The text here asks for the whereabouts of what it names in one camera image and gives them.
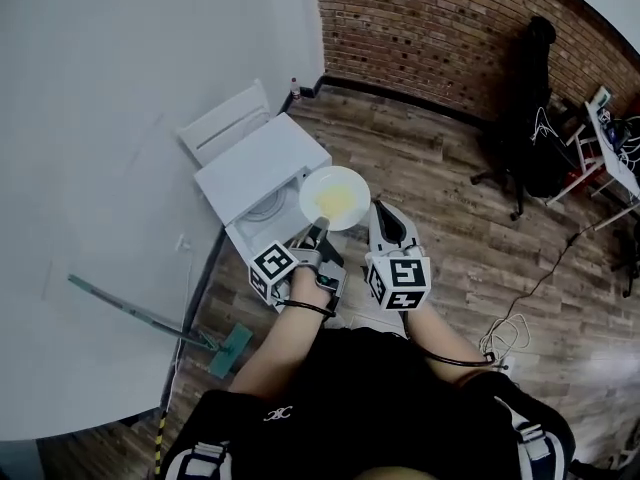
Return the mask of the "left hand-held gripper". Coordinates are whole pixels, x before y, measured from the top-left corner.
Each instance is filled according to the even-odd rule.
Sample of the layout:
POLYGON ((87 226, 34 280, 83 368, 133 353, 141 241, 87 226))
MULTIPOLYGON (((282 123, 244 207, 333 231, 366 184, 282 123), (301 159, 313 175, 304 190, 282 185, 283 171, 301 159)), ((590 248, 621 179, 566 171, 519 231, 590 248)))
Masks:
POLYGON ((331 295, 328 310, 335 312, 347 279, 344 260, 326 239, 330 221, 321 216, 311 224, 307 237, 285 247, 274 241, 249 262, 249 284, 263 302, 278 313, 290 295, 290 281, 298 266, 315 272, 316 285, 331 295))

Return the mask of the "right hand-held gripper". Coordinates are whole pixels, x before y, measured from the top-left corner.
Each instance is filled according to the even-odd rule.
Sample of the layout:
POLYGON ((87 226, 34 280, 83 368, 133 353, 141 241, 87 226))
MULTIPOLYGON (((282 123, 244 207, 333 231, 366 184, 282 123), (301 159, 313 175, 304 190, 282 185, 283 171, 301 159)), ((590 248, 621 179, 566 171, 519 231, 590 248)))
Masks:
POLYGON ((419 235, 413 221, 395 206, 374 200, 368 244, 366 283, 380 309, 418 309, 431 291, 431 264, 418 246, 419 235), (394 246, 404 249, 389 252, 394 246))

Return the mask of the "yellowish food residue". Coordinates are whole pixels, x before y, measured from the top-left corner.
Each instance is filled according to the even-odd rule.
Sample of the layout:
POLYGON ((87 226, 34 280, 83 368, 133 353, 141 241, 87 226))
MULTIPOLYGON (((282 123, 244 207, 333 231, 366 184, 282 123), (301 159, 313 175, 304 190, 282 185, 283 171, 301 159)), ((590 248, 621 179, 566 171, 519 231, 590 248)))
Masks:
POLYGON ((341 219, 358 207, 358 200, 348 185, 332 185, 325 187, 314 199, 321 215, 330 221, 341 219))

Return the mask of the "white round plate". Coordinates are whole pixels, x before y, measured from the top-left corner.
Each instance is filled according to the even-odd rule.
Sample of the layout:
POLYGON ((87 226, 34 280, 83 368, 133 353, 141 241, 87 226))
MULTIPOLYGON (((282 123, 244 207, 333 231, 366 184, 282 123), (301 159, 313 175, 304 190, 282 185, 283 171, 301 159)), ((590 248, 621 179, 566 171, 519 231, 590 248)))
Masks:
POLYGON ((321 217, 314 203, 315 196, 325 187, 348 185, 356 194, 358 207, 341 219, 330 221, 329 231, 343 231, 358 224, 369 212, 371 193, 367 182, 355 171, 341 166, 328 166, 311 173, 303 182, 299 192, 299 205, 310 223, 321 217))

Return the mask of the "white microwave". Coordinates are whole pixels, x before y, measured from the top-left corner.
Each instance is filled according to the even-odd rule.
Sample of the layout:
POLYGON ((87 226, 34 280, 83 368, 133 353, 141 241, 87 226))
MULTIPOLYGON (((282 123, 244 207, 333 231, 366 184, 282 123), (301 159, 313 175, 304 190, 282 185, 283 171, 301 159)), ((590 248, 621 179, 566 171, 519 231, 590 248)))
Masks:
POLYGON ((248 263, 309 225, 299 204, 301 186, 331 164, 330 154, 281 113, 203 167, 195 180, 248 263))

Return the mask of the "person's left forearm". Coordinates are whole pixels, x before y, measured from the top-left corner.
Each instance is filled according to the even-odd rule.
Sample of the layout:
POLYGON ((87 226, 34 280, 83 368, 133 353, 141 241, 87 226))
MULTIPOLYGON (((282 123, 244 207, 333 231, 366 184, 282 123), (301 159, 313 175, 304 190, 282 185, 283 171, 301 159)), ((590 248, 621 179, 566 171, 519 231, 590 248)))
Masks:
POLYGON ((284 309, 229 391, 265 400, 279 397, 304 363, 324 319, 324 314, 312 309, 284 309))

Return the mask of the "person's right forearm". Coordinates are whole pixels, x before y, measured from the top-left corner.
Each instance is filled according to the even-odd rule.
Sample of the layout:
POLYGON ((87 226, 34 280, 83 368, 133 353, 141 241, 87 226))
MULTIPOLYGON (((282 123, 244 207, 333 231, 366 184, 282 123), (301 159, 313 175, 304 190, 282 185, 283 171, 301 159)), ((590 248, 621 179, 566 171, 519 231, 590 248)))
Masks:
MULTIPOLYGON (((454 330, 428 302, 419 309, 403 312, 403 322, 407 337, 433 354, 462 362, 484 360, 480 350, 454 330)), ((455 385, 462 385, 488 370, 487 366, 456 366, 430 357, 426 362, 439 379, 455 385)))

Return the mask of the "person's left hand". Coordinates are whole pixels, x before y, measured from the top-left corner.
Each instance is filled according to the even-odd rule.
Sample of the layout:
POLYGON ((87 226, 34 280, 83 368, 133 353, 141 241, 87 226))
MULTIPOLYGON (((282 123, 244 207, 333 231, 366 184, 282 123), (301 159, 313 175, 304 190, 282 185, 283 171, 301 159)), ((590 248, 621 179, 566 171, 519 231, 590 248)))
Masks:
POLYGON ((331 295, 318 286, 313 269, 297 267, 293 271, 289 299, 326 309, 331 295))

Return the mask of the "green flat mop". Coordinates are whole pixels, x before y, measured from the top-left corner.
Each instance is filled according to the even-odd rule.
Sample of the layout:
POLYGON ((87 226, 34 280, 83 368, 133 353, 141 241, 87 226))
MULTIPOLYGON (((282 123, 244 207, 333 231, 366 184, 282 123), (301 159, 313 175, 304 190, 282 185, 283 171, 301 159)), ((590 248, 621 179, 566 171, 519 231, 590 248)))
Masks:
POLYGON ((69 274, 67 279, 71 284, 82 291, 98 298, 111 307, 146 323, 154 329, 179 339, 182 342, 208 350, 213 354, 208 367, 209 373, 219 379, 223 379, 231 371, 232 366, 243 354, 253 336, 253 333, 240 323, 234 325, 232 331, 223 341, 215 339, 212 335, 207 334, 204 331, 184 331, 161 321, 154 314, 146 311, 144 308, 109 294, 74 274, 69 274))

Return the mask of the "person's torso in black shirt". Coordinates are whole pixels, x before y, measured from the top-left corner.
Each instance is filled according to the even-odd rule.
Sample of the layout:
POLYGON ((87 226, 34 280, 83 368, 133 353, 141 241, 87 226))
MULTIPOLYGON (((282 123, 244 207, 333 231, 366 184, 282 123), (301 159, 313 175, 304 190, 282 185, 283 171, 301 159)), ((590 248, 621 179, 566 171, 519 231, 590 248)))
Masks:
POLYGON ((353 480, 374 468, 436 480, 565 480, 575 439, 506 375, 440 380, 407 340, 325 329, 278 397, 211 390, 160 480, 353 480))

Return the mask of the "tall black office chair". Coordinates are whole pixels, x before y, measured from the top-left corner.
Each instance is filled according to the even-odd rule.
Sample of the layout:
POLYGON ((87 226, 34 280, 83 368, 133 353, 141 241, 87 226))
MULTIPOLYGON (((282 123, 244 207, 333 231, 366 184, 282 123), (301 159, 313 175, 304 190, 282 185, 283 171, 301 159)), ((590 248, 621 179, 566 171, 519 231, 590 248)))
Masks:
POLYGON ((548 59, 556 31, 549 20, 531 18, 516 46, 516 69, 509 99, 498 120, 479 141, 487 170, 473 175, 472 184, 493 181, 504 187, 514 182, 519 220, 526 194, 537 198, 557 195, 566 176, 558 150, 559 137, 547 117, 551 98, 548 59))

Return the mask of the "red box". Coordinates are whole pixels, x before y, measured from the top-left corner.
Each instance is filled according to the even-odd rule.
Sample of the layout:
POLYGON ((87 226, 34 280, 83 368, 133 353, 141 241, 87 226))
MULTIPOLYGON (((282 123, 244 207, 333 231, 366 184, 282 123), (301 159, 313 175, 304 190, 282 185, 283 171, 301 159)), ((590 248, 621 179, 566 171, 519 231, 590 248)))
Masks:
MULTIPOLYGON (((580 183, 578 183, 574 187, 574 190, 584 191, 593 181, 595 181, 604 172, 605 172, 605 168, 603 166, 598 167, 596 170, 591 172, 587 177, 585 177, 580 183)), ((581 177, 582 177, 582 171, 580 168, 571 170, 565 178, 564 187, 567 188, 569 185, 571 185, 581 177)))

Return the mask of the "white desk with crossed legs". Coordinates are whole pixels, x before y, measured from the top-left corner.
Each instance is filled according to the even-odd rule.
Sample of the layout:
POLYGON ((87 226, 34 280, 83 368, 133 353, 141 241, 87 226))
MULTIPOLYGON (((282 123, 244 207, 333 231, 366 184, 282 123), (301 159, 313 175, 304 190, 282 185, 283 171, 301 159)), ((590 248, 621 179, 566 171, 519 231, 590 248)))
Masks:
POLYGON ((600 117, 605 114, 605 106, 610 100, 610 91, 601 85, 592 98, 589 101, 585 101, 583 106, 580 107, 580 110, 586 112, 586 123, 580 124, 564 142, 564 145, 570 153, 577 154, 578 168, 582 171, 582 177, 567 188, 563 188, 558 195, 545 201, 546 206, 559 201, 570 193, 574 187, 591 172, 603 166, 608 175, 608 180, 601 188, 594 192, 594 195, 601 193, 611 183, 617 183, 629 193, 631 202, 612 217, 596 224, 594 226, 595 231, 611 225, 640 207, 640 185, 636 181, 636 177, 631 169, 615 151, 614 146, 606 136, 604 125, 600 120, 600 117))

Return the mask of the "low black office chair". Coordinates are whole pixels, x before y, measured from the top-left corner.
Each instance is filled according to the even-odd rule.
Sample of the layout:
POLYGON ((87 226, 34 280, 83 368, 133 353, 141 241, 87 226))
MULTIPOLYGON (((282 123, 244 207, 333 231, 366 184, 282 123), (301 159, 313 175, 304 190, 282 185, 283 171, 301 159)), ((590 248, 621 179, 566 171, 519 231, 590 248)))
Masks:
POLYGON ((631 295, 634 281, 640 279, 640 221, 634 225, 632 232, 615 230, 613 236, 619 242, 620 258, 611 267, 611 271, 627 270, 628 285, 623 290, 622 297, 628 298, 631 295))

